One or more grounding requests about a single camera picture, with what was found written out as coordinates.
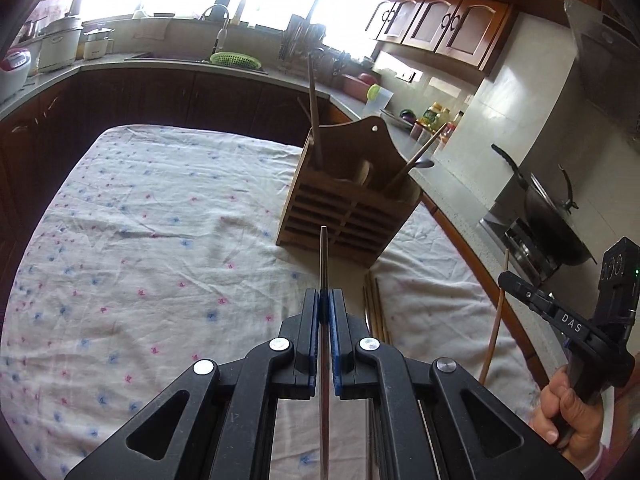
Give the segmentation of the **person's right hand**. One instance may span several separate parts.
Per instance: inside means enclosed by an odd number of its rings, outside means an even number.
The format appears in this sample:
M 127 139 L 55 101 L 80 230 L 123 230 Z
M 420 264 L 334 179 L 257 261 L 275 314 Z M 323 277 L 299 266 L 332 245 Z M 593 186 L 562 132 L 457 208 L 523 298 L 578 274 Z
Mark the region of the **person's right hand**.
M 586 468 L 599 455 L 603 429 L 602 402 L 590 405 L 580 400 L 570 386 L 566 367 L 560 367 L 540 393 L 539 403 L 529 419 L 538 436 L 553 444 L 560 436 L 552 419 L 560 416 L 574 430 L 563 456 L 580 469 Z

